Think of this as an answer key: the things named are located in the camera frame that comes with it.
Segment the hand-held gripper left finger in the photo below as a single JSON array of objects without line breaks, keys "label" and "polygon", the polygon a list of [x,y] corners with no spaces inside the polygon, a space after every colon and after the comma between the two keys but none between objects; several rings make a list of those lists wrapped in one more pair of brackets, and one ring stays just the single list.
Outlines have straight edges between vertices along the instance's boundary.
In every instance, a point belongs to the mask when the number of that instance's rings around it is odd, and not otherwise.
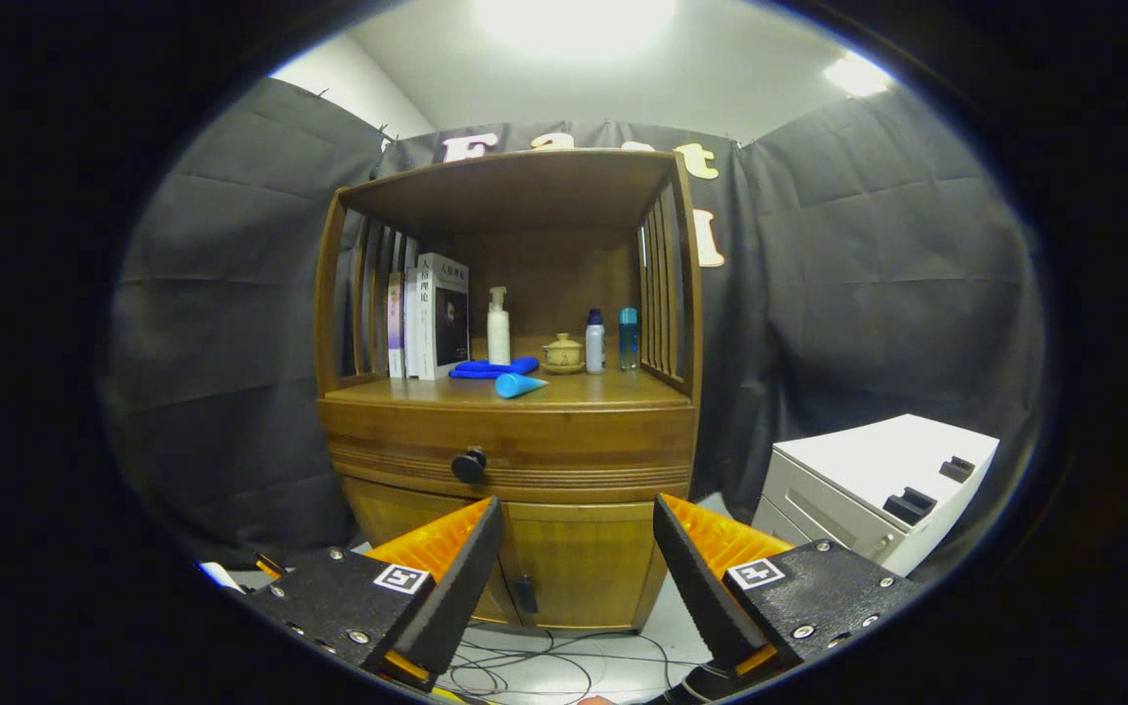
[{"label": "hand-held gripper left finger", "polygon": [[502,535],[501,501],[484,497],[367,552],[297,559],[241,602],[331,661],[431,691],[487,590]]}]

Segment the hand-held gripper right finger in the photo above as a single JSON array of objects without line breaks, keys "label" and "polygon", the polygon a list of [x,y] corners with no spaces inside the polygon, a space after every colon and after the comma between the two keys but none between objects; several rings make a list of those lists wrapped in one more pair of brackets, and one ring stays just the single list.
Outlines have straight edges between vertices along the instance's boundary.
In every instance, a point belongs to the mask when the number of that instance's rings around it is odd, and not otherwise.
[{"label": "hand-held gripper right finger", "polygon": [[889,622],[920,587],[834,540],[788,541],[662,493],[652,531],[711,659],[685,686],[751,686]]}]

